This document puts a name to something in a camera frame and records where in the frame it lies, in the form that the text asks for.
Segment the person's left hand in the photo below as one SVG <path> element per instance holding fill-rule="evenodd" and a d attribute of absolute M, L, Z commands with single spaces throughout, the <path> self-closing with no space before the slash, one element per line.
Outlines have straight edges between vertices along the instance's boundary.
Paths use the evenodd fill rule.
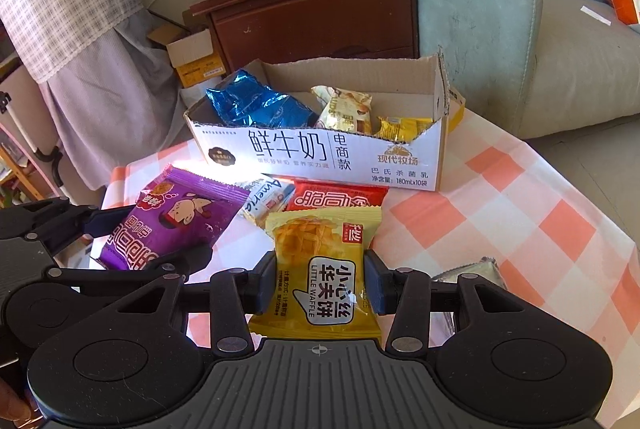
<path fill-rule="evenodd" d="M 9 420 L 16 427 L 22 427 L 32 418 L 29 405 L 3 380 L 0 380 L 0 418 Z"/>

